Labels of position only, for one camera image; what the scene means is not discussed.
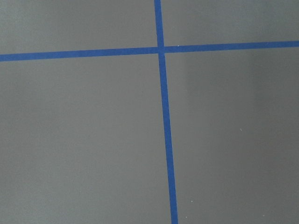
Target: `gray surface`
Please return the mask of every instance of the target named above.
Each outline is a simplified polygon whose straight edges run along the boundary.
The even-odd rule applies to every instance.
[[[165,45],[295,41],[297,0],[162,0]]]
[[[0,53],[152,47],[151,0],[0,0]]]
[[[299,223],[298,54],[167,55],[181,224]]]
[[[170,223],[157,65],[0,63],[0,223]]]

